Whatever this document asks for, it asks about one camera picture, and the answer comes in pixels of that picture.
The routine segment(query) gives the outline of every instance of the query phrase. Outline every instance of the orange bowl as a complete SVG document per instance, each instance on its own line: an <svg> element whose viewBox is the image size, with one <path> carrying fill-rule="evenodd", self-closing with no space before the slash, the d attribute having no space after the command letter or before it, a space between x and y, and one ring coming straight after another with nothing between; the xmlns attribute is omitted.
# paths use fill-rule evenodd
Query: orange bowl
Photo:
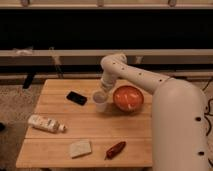
<svg viewBox="0 0 213 171"><path fill-rule="evenodd" d="M120 110L133 112L141 108L144 96L136 87L125 85L114 91L113 102Z"/></svg>

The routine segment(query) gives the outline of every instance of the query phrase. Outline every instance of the white shelf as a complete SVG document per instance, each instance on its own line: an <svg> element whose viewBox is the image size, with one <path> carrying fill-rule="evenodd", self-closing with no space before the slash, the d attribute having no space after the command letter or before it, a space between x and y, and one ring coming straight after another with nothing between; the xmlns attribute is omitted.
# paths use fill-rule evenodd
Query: white shelf
<svg viewBox="0 0 213 171"><path fill-rule="evenodd" d="M0 0L0 8L213 8L213 0L174 1L175 7L170 7L169 0L30 0L23 7L20 0Z"/></svg>

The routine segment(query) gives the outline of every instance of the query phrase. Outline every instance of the white sponge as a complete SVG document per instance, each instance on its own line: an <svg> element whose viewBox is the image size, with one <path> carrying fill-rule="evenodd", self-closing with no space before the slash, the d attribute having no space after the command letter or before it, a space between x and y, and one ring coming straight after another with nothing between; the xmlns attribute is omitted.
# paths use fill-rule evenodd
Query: white sponge
<svg viewBox="0 0 213 171"><path fill-rule="evenodd" d="M70 144L70 156L76 158L92 152L90 141L83 139Z"/></svg>

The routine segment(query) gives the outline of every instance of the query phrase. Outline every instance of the paper cup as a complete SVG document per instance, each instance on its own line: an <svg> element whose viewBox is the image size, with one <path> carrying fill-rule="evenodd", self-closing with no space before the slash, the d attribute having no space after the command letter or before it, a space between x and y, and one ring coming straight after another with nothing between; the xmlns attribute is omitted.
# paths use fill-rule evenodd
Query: paper cup
<svg viewBox="0 0 213 171"><path fill-rule="evenodd" d="M107 107L108 95L103 91L96 91L92 95L92 100L96 105L97 112L104 112Z"/></svg>

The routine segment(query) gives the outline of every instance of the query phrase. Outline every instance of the phone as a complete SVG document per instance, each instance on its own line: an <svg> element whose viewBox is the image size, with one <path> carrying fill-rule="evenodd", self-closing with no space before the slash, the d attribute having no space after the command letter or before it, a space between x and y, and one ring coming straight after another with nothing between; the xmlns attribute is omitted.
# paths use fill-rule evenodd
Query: phone
<svg viewBox="0 0 213 171"><path fill-rule="evenodd" d="M82 96L74 91L71 91L68 95L67 95L67 99L71 100L79 105L84 105L87 102L87 97Z"/></svg>

